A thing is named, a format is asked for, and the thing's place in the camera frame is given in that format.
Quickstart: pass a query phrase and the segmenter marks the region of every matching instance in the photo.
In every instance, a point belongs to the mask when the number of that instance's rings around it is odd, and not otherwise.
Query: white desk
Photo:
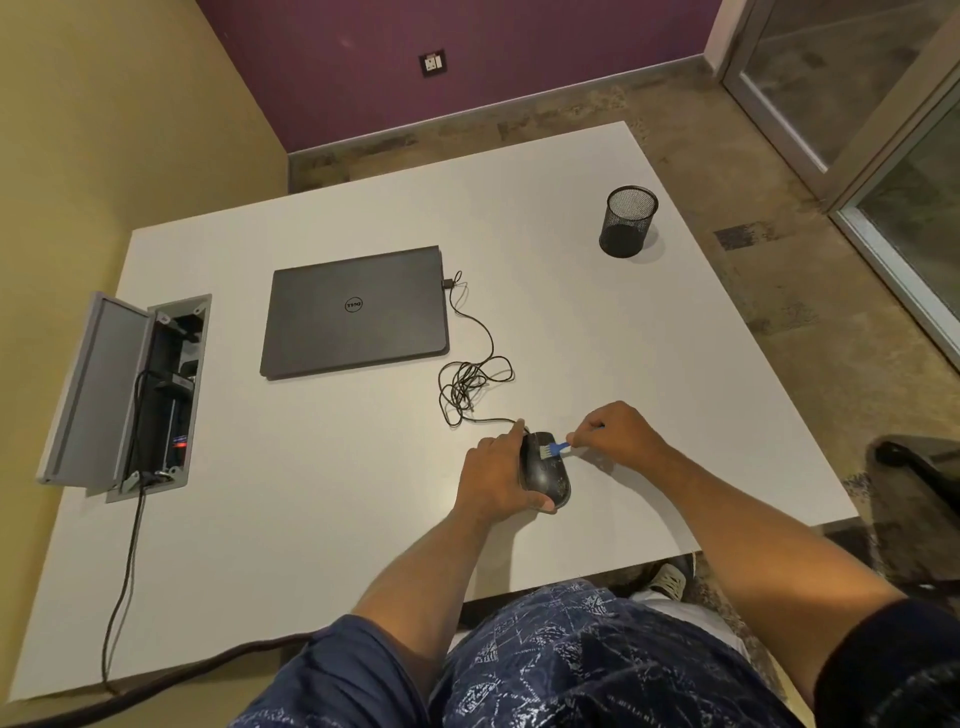
[[[660,211],[652,245],[617,260],[597,236],[607,194],[628,183],[654,190]],[[560,439],[623,399],[801,521],[854,515],[626,125],[555,136],[133,234],[119,298],[213,301],[189,483],[148,497],[112,676],[322,627],[450,508],[465,451],[503,429],[451,431],[438,408],[441,365],[486,353],[476,324],[451,314],[446,357],[258,373],[275,269],[434,244],[516,367],[478,416],[522,416]],[[468,598],[696,547],[638,476],[567,468],[568,505],[500,528]],[[99,680],[134,507],[63,494],[12,698]]]

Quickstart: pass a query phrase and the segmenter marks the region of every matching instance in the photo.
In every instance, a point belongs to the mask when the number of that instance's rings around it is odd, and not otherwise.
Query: left hand
[[[482,522],[505,521],[528,508],[553,513],[553,501],[543,493],[524,490],[520,485],[520,445],[523,421],[495,440],[485,437],[467,452],[460,473],[460,487],[453,510],[470,514]]]

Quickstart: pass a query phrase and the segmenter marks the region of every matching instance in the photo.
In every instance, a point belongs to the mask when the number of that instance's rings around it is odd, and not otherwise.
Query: purple wall
[[[720,0],[198,4],[293,152],[701,53]]]

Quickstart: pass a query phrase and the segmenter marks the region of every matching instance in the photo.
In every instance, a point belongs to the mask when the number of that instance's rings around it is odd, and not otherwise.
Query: door frame
[[[919,119],[911,119],[915,122],[911,131],[902,136],[896,148],[882,162],[874,165],[869,174],[864,172],[867,174],[864,183],[852,191],[848,190],[841,198],[840,205],[829,212],[829,217],[900,299],[947,359],[960,370],[960,319],[859,209],[860,202],[880,184],[890,170],[910,154],[948,113],[960,105],[960,64],[950,74],[949,81],[951,84],[946,91],[938,89],[937,102],[929,109],[926,109],[927,105],[924,104],[926,112]]]
[[[824,209],[833,210],[909,135],[923,118],[922,112],[935,107],[949,92],[950,85],[945,89],[945,82],[960,65],[960,7],[931,37],[834,163],[827,166],[745,72],[775,5],[789,1],[755,0],[748,8],[723,84]]]

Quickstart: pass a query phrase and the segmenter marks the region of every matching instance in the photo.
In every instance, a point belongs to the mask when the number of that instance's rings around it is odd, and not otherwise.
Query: hand
[[[566,436],[574,448],[594,448],[614,462],[643,475],[678,453],[623,401],[605,404],[590,412],[575,432]]]
[[[495,440],[485,437],[469,450],[453,510],[486,524],[504,521],[527,508],[546,513],[557,510],[550,498],[520,485],[522,442],[523,421],[517,420],[507,434]]]

